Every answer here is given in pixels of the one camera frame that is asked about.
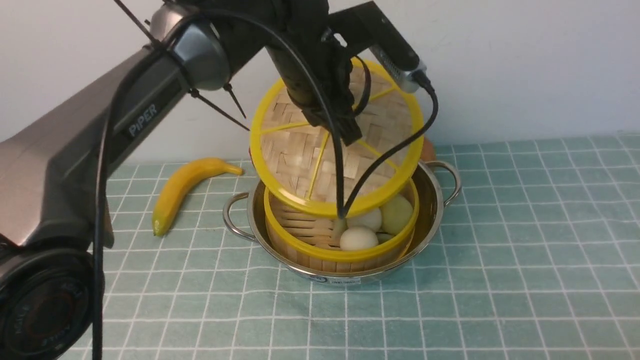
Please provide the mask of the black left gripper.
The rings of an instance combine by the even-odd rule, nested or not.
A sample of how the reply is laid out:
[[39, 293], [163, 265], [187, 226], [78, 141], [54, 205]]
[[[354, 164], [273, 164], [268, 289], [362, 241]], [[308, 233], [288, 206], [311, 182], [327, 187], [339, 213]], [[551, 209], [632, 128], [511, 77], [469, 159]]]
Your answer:
[[[330, 36], [326, 0], [212, 0], [210, 9], [242, 13], [274, 27], [297, 50], [326, 96], [341, 141], [349, 146], [362, 137], [352, 109], [355, 99], [349, 89], [353, 66], [342, 45]], [[261, 28], [237, 19], [217, 19], [214, 27], [221, 35], [231, 75], [236, 75], [259, 51], [266, 49], [290, 99], [309, 123], [329, 127], [309, 78], [279, 41]]]

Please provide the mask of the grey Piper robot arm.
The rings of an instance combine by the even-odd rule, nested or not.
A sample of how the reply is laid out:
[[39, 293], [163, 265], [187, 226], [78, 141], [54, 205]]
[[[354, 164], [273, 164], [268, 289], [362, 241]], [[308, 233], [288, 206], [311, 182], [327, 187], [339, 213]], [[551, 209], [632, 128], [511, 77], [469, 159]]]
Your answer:
[[326, 0], [165, 0], [150, 43], [1, 144], [1, 358], [57, 360], [93, 329], [102, 358], [106, 181], [185, 95], [217, 91], [262, 49], [313, 125], [361, 134], [349, 41]]

